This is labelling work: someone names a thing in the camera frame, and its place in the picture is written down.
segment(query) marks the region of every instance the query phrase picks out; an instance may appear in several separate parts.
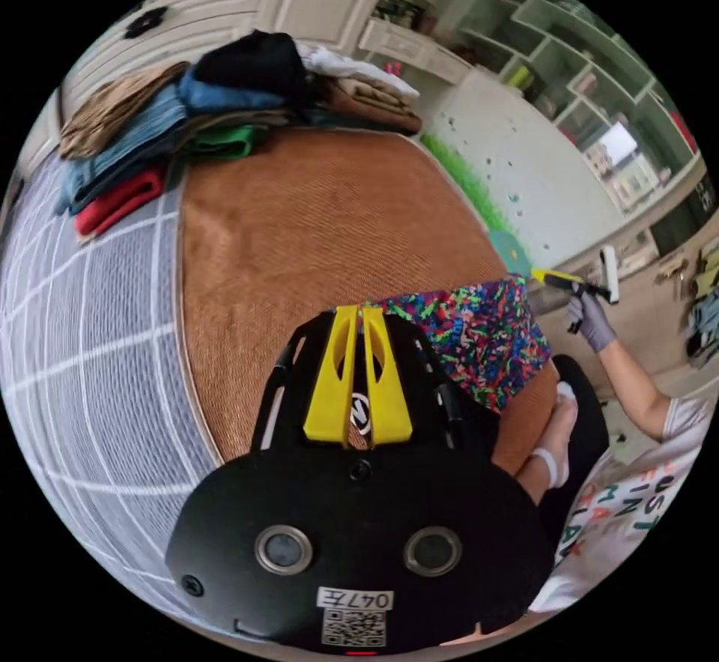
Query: purple glove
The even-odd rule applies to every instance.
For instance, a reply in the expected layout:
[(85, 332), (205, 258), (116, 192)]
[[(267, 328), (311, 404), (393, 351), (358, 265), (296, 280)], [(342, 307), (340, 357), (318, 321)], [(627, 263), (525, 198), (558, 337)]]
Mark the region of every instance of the purple glove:
[[(576, 293), (577, 283), (572, 283), (572, 288)], [(595, 353), (600, 353), (609, 343), (616, 340), (616, 333), (609, 325), (601, 304), (593, 295), (585, 292), (582, 293), (581, 298), (572, 296), (567, 309), (572, 323), (581, 322), (579, 332)]]

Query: camera lens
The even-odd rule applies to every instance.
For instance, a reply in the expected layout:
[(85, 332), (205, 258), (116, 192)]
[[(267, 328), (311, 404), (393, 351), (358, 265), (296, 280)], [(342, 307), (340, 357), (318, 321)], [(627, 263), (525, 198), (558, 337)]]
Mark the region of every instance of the camera lens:
[(274, 574), (299, 574), (312, 561), (312, 545), (297, 528), (272, 525), (257, 537), (255, 557)]
[(446, 527), (426, 527), (415, 532), (404, 548), (404, 564), (423, 577), (439, 577), (459, 562), (459, 537)]

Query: window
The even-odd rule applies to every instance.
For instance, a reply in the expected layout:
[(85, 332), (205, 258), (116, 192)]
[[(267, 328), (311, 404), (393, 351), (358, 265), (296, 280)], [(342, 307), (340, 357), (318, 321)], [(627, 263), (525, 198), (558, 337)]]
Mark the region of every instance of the window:
[(684, 245), (719, 209), (717, 185), (705, 175), (693, 192), (650, 231), (663, 258)]

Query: black flower decoration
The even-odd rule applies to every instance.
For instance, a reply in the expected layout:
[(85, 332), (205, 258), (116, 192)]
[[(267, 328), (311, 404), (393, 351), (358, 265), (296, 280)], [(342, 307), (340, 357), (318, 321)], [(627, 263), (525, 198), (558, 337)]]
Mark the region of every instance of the black flower decoration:
[(156, 28), (164, 20), (165, 13), (167, 13), (166, 5), (146, 10), (125, 28), (125, 38), (139, 38), (152, 28)]

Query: white t-shirt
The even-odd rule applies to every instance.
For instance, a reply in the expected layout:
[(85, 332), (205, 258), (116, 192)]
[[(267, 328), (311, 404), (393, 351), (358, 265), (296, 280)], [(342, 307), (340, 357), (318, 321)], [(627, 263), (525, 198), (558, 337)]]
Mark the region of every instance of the white t-shirt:
[(710, 401), (674, 399), (661, 445), (629, 465), (614, 459), (610, 450), (601, 456), (574, 500), (554, 570), (531, 612), (564, 610), (637, 549), (697, 459), (714, 408)]

